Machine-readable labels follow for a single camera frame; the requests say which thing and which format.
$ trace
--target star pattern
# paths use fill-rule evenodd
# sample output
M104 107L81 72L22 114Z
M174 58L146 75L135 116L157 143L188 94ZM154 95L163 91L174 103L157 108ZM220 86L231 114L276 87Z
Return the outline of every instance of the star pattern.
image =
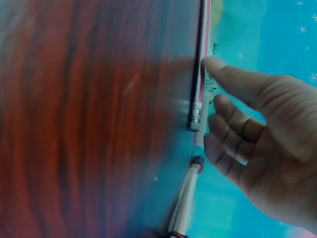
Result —
M302 1L296 1L295 3L297 3L297 4L300 5L300 6L305 5Z
M299 33L303 33L304 35L306 35L306 32L308 32L306 28L307 28L307 26L304 27L302 25L301 25L301 27L298 27L298 29L300 29Z
M311 78L311 82L316 83L317 82L317 73L312 73L310 78Z

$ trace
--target blue fabric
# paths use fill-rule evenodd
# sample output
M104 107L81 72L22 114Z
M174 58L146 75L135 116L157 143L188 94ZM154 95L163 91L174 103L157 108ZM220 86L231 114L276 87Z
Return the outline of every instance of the blue fabric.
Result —
M317 86L316 0L224 0L211 39L229 64L270 74L290 74ZM215 94L224 94L218 89ZM233 103L264 121L239 100ZM290 238L295 229L257 210L209 163L199 175L193 204L194 238Z

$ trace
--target white star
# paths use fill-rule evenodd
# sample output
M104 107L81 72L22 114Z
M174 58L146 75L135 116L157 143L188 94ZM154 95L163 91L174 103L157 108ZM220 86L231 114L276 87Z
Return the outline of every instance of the white star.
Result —
M299 6L305 5L302 1L296 1L295 3L297 3Z
M300 29L299 33L304 33L304 35L306 35L306 32L308 32L306 28L307 28L307 26L303 27L302 25L301 25L301 27L298 27L298 29Z
M314 22L317 22L317 15L313 14L312 19L314 19Z
M316 83L317 82L317 73L312 73L310 78L311 78L311 82Z

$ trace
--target wooden surface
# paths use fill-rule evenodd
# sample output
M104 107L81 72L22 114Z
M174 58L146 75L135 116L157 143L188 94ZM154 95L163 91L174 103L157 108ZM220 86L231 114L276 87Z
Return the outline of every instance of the wooden surface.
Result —
M0 238L151 236L192 150L199 1L0 7Z

